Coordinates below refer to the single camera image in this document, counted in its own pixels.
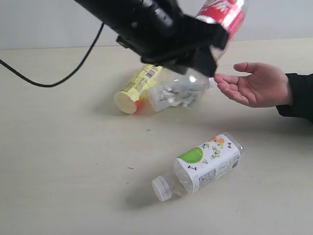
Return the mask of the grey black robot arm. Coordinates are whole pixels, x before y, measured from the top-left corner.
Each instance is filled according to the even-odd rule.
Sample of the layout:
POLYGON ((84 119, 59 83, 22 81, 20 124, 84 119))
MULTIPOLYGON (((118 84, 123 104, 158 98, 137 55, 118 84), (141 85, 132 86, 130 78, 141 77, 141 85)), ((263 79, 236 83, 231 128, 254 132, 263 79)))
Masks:
POLYGON ((193 69, 212 77, 217 69, 211 47, 224 49, 229 33, 218 23, 184 14, 175 0, 78 0, 112 29, 117 43, 141 62, 178 74, 193 69))

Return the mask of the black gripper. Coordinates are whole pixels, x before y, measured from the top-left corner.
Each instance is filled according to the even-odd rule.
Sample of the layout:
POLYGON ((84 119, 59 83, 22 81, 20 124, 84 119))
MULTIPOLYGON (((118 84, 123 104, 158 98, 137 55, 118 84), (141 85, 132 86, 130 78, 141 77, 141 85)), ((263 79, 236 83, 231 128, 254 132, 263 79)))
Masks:
POLYGON ((158 17, 144 16, 123 27, 116 41, 138 54, 142 63, 176 73, 187 73, 191 68, 213 76, 217 62, 210 46, 225 50, 228 39, 229 33, 221 24, 184 15, 169 25, 158 17))

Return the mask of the person's open hand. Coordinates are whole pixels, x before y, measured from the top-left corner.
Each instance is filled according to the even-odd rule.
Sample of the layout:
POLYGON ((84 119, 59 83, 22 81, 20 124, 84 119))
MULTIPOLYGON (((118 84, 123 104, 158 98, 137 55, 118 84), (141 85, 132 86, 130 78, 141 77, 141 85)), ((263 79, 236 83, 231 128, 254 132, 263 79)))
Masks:
POLYGON ((214 76, 218 88, 229 99, 252 108, 293 104, 289 79, 278 67, 244 62, 235 64, 233 68, 248 75, 216 73, 214 76))

